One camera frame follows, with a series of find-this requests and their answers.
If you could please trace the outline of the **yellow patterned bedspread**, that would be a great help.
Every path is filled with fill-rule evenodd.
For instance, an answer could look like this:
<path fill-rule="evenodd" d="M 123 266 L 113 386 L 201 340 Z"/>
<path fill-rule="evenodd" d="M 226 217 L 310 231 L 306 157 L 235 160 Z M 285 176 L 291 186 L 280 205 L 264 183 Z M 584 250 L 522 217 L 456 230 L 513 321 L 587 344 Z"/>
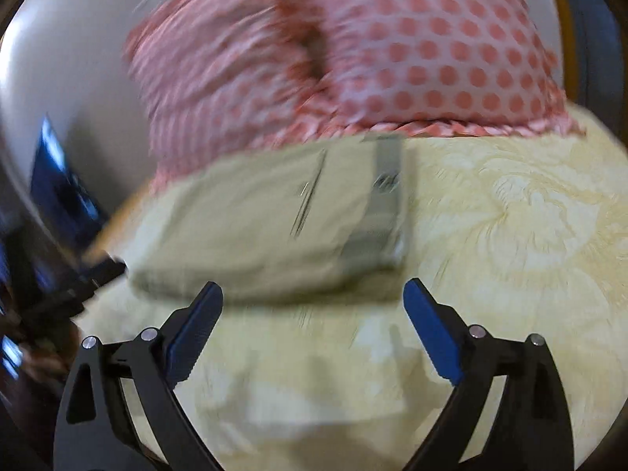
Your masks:
<path fill-rule="evenodd" d="M 580 126 L 570 136 L 399 135 L 410 241 L 394 300 L 246 306 L 225 298 L 175 391 L 225 468 L 403 466 L 451 391 L 403 309 L 413 277 L 497 337 L 546 339 L 575 461 L 586 461 L 627 399 L 627 153 L 589 112 L 570 113 Z M 84 333 L 131 338 L 196 295 L 154 299 L 130 282 L 154 239 L 151 210 L 170 186 L 141 194 L 120 225 L 111 250 L 129 273 L 89 303 L 78 320 Z"/>

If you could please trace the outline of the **beige khaki pants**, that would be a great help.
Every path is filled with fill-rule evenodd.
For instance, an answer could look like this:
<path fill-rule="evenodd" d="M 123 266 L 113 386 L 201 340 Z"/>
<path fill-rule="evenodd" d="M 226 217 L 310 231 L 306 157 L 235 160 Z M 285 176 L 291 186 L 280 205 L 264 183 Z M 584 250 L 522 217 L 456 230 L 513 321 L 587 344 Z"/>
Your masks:
<path fill-rule="evenodd" d="M 246 306 L 392 301 L 410 241 L 409 187 L 396 134 L 222 159 L 157 199 L 131 285 L 188 300 L 212 282 Z"/>

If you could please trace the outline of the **pink polka dot pillow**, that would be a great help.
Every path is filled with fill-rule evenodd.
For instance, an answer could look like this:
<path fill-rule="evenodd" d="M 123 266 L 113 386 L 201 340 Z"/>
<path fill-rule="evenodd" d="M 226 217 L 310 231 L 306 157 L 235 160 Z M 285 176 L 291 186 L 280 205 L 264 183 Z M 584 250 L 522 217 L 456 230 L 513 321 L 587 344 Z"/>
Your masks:
<path fill-rule="evenodd" d="M 577 130 L 526 0 L 300 0 L 323 76 L 289 142 Z"/>
<path fill-rule="evenodd" d="M 335 111 L 313 73 L 312 0 L 167 0 L 124 59 L 149 122 L 152 187 L 222 156 L 307 141 Z"/>

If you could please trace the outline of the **dark tv screen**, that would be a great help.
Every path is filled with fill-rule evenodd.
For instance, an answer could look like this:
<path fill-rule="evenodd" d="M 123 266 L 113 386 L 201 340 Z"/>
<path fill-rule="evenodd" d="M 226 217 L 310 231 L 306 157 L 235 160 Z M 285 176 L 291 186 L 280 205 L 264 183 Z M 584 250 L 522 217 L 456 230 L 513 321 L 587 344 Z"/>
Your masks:
<path fill-rule="evenodd" d="M 72 170 L 47 115 L 40 126 L 30 196 L 55 238 L 75 251 L 86 250 L 109 220 Z"/>

